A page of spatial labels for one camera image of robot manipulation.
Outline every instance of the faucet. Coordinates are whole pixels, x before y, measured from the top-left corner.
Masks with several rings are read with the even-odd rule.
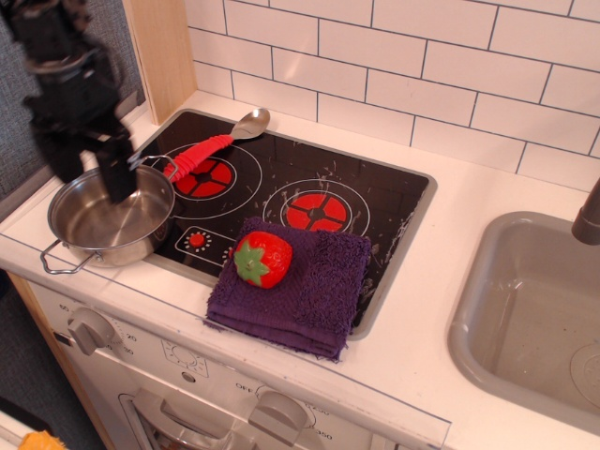
[[[584,244],[600,245],[600,179],[590,192],[590,196],[579,210],[571,228],[571,233]]]

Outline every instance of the floor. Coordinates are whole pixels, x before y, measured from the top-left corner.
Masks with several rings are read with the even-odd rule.
[[[105,450],[21,298],[2,271],[0,398],[46,422],[69,450]]]

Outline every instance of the oven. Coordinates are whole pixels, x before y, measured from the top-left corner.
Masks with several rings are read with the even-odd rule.
[[[431,448],[391,442],[156,331],[31,287],[117,450]],[[86,349],[107,327],[109,343]]]

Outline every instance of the wooden edge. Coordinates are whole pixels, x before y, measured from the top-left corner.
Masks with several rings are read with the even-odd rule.
[[[61,367],[61,369],[63,369],[63,372],[65,373],[68,382],[73,387],[75,394],[82,403],[83,408],[87,412],[87,415],[90,417],[90,420],[96,428],[100,439],[104,442],[104,445],[106,445],[108,450],[116,450],[113,441],[109,436],[109,433],[106,431],[106,428],[102,424],[96,412],[96,409],[94,408],[91,400],[85,393],[83,385],[77,377],[73,366],[69,362],[63,350],[60,348],[56,339],[54,338],[53,330],[50,326],[50,323],[48,322],[46,315],[39,306],[38,300],[36,299],[35,294],[31,290],[29,283],[25,279],[18,277],[14,274],[8,273],[8,276],[10,277],[10,280],[12,281],[12,284],[14,285],[15,289],[21,296],[22,301],[25,303],[25,306],[29,310],[29,314],[31,314],[31,317],[36,323],[37,328],[39,328],[41,335],[44,336],[44,339],[46,340],[48,347],[50,347],[54,358],[56,358],[58,365]]]
[[[184,0],[123,0],[143,90],[155,125],[197,89]]]

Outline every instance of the stove knob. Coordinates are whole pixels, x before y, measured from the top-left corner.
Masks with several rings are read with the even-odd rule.
[[[95,349],[111,343],[114,328],[97,312],[81,307],[67,320],[68,331],[84,354],[88,356]]]
[[[291,398],[269,391],[262,394],[247,421],[291,447],[307,424],[308,415]]]
[[[195,232],[189,237],[189,244],[194,248],[200,248],[206,244],[206,238],[199,232]]]

